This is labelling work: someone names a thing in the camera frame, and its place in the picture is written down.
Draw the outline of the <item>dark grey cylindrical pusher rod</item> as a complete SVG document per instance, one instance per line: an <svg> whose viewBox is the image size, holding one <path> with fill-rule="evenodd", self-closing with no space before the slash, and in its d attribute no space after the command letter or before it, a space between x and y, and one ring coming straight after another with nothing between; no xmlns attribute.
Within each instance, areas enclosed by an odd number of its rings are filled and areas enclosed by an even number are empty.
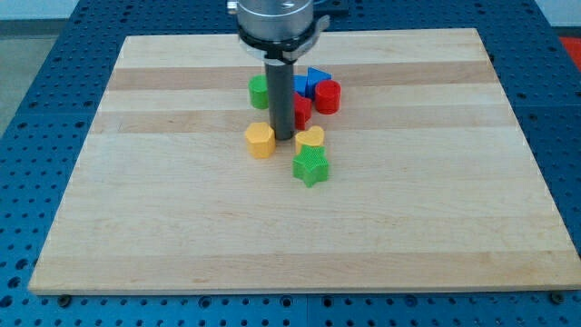
<svg viewBox="0 0 581 327"><path fill-rule="evenodd" d="M292 64L265 65L270 124L277 140L294 135L294 71Z"/></svg>

